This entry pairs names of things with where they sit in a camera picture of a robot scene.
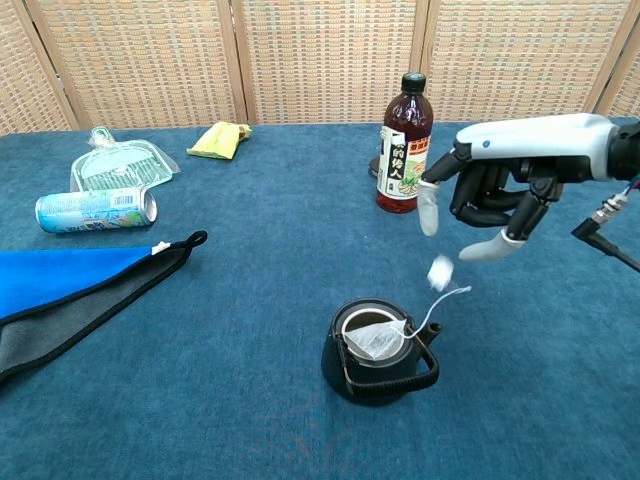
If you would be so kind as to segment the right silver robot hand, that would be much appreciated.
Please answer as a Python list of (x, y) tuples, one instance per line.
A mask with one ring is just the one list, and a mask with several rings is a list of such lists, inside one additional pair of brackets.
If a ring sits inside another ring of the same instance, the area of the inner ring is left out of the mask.
[(493, 239), (462, 249), (460, 259), (504, 258), (529, 240), (565, 185), (622, 178), (621, 134), (621, 127), (591, 113), (465, 127), (421, 175), (422, 232), (428, 237), (438, 232), (438, 191), (455, 177), (451, 214), (469, 226), (499, 230)]

